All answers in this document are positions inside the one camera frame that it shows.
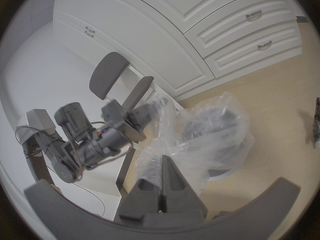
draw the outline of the transparent plastic trash bag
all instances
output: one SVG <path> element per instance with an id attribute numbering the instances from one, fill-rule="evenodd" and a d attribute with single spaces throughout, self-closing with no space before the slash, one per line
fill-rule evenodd
<path id="1" fill-rule="evenodd" d="M 152 103 L 154 138 L 136 161 L 137 180 L 162 188 L 162 155 L 167 155 L 199 195 L 209 179 L 208 170 L 241 166 L 254 144 L 249 117 L 229 92 L 180 111 L 166 96 L 157 96 Z"/>

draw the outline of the drawer handle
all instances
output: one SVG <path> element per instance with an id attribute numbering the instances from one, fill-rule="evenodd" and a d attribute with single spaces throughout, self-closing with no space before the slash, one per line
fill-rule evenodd
<path id="1" fill-rule="evenodd" d="M 90 37 L 94 37 L 94 35 L 89 34 L 87 31 L 85 31 L 85 33 L 86 33 L 88 36 L 90 36 Z"/>
<path id="2" fill-rule="evenodd" d="M 258 10 L 256 12 L 251 13 L 251 14 L 247 14 L 246 17 L 247 17 L 247 19 L 249 19 L 249 18 L 256 16 L 256 15 L 259 15 L 259 14 L 262 14 L 262 10 Z"/>
<path id="3" fill-rule="evenodd" d="M 91 33 L 95 33 L 95 31 L 94 31 L 94 30 L 91 30 L 91 29 L 90 29 L 90 28 L 88 28 L 87 26 L 86 26 L 86 30 L 90 31 Z"/>
<path id="4" fill-rule="evenodd" d="M 263 45 L 258 45 L 258 48 L 263 48 L 263 47 L 269 46 L 270 44 L 272 44 L 271 40 Z"/>

